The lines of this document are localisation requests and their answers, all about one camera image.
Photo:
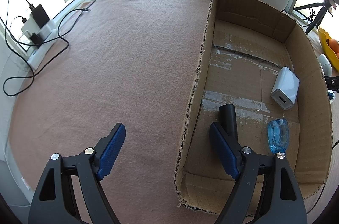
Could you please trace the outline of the blue round tape measure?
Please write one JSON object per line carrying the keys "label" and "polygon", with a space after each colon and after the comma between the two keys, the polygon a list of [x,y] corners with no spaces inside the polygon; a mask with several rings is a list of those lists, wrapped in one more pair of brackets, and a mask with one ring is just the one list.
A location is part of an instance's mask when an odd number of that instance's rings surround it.
{"label": "blue round tape measure", "polygon": [[336,98],[335,92],[331,91],[331,90],[328,90],[328,98],[329,98],[330,103],[333,103],[333,101]]}

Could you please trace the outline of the white plug-in device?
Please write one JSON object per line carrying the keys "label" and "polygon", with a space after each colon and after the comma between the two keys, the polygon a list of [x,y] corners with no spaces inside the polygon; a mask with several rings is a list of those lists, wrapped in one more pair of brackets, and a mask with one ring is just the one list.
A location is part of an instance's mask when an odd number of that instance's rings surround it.
{"label": "white plug-in device", "polygon": [[321,66],[322,72],[324,74],[324,76],[332,76],[332,65],[330,64],[328,58],[326,57],[325,54],[320,54],[318,56],[318,62]]}

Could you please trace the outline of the white usb charger cube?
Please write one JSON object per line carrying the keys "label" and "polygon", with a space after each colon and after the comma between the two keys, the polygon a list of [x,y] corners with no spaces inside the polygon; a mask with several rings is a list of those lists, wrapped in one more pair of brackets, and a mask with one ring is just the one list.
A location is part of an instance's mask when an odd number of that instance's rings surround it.
{"label": "white usb charger cube", "polygon": [[283,67],[276,77],[271,98],[283,110],[291,109],[295,105],[299,83],[299,78],[288,67]]}

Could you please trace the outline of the blue sanitizer bottle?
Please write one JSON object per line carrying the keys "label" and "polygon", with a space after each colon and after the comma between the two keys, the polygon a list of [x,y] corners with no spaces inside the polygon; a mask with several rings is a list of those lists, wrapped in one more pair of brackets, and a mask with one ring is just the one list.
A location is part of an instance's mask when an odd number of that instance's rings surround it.
{"label": "blue sanitizer bottle", "polygon": [[267,125],[267,138],[272,153],[285,153],[290,139],[287,120],[280,118],[270,121]]}

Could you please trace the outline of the black cylinder tube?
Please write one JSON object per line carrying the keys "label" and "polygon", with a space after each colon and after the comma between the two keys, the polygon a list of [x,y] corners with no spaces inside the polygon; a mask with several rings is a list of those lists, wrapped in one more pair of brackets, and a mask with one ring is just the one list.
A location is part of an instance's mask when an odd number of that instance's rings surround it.
{"label": "black cylinder tube", "polygon": [[226,104],[219,107],[219,121],[224,131],[231,137],[238,139],[236,110],[232,104]]}

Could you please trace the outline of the front orange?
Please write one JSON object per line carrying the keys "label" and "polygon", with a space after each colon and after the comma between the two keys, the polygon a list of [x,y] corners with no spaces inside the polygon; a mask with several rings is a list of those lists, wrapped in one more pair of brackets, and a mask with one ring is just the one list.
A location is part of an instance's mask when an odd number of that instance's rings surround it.
{"label": "front orange", "polygon": [[339,43],[336,39],[329,39],[328,44],[335,54],[339,53]]}

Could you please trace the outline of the yellow leaf-shaped bowl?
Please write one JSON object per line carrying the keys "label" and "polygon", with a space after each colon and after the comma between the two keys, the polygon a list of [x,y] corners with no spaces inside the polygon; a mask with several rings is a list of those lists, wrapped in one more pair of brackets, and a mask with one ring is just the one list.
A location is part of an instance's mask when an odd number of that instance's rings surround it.
{"label": "yellow leaf-shaped bowl", "polygon": [[326,55],[326,57],[328,58],[332,66],[338,71],[338,68],[339,68],[338,57],[335,51],[330,46],[330,40],[332,38],[330,37],[328,32],[326,32],[326,30],[324,30],[320,26],[318,27],[318,37],[319,37],[324,54]]}

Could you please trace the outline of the open cardboard box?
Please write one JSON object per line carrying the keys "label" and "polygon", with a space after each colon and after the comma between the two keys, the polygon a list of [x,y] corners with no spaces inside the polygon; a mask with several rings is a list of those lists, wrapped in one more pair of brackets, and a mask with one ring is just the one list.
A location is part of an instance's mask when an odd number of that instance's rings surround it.
{"label": "open cardboard box", "polygon": [[[289,110],[271,98],[283,67],[300,80]],[[234,186],[208,136],[224,104],[236,108],[239,143],[258,154],[270,154],[268,123],[287,120],[287,159],[310,201],[328,178],[332,109],[311,42],[289,15],[258,0],[210,0],[174,173],[180,204],[192,210],[220,213]]]}

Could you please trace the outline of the black tripod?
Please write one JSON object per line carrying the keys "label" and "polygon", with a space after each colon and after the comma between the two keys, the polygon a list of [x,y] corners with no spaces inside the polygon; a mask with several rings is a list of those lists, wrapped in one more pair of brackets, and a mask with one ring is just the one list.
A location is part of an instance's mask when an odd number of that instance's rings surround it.
{"label": "black tripod", "polygon": [[[334,9],[335,6],[336,2],[334,0],[323,0],[321,3],[311,3],[294,7],[293,10],[304,16],[303,20],[307,22],[305,34],[308,35],[314,28],[320,26],[326,13],[330,13],[331,16],[333,15],[330,9]],[[305,9],[309,10],[308,16],[301,12],[301,10]]]}

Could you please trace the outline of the small black plug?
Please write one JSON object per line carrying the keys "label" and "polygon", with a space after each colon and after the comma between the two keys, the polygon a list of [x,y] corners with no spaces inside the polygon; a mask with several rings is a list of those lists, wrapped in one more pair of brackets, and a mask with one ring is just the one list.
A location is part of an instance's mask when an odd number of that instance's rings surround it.
{"label": "small black plug", "polygon": [[43,44],[43,39],[36,33],[33,33],[29,39],[31,40],[33,45],[36,46],[37,48],[39,48]]}

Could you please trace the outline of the pink felt mat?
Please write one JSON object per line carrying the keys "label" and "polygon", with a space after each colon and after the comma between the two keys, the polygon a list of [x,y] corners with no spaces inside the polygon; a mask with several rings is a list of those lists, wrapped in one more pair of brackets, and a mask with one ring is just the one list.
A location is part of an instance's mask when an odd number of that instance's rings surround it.
{"label": "pink felt mat", "polygon": [[179,207],[173,176],[209,0],[98,0],[70,43],[18,96],[9,133],[36,188],[53,153],[79,154],[120,122],[126,138],[102,187],[122,223],[213,223]]}

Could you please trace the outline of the white power strip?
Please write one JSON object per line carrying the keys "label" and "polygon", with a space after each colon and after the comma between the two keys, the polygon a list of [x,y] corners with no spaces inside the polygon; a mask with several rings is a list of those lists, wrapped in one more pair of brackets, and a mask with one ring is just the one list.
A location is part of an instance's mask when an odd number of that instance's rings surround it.
{"label": "white power strip", "polygon": [[30,64],[33,71],[36,71],[43,61],[45,55],[54,44],[57,38],[56,33],[57,25],[54,20],[49,20],[49,22],[39,30],[38,35],[43,39],[43,44],[35,50],[28,59],[28,63]]}

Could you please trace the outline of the white charger on strip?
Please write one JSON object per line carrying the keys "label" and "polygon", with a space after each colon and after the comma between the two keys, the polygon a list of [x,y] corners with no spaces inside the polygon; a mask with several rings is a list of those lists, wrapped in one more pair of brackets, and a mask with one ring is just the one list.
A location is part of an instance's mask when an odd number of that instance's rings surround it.
{"label": "white charger on strip", "polygon": [[35,22],[33,17],[29,17],[21,28],[21,31],[25,34],[28,34],[29,36],[31,36],[33,33],[38,33],[39,30],[40,27]]}

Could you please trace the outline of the black power adapter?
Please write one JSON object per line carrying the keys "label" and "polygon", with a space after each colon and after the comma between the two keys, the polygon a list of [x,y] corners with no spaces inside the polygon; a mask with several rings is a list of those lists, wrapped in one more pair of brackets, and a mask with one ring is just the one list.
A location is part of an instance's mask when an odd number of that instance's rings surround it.
{"label": "black power adapter", "polygon": [[39,28],[42,28],[49,22],[50,18],[41,4],[37,5],[37,7],[30,4],[29,8],[31,10],[31,16]]}

